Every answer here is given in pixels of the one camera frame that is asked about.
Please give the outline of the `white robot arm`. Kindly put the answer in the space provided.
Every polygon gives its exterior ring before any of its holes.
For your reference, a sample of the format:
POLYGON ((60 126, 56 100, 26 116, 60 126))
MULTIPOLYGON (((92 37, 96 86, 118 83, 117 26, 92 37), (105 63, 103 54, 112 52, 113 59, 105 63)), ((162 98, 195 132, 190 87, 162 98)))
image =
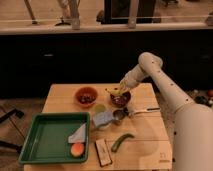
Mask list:
POLYGON ((120 82, 123 92, 151 77, 175 114, 172 171, 213 171, 213 109, 196 103, 161 69, 163 60, 143 52, 120 82))

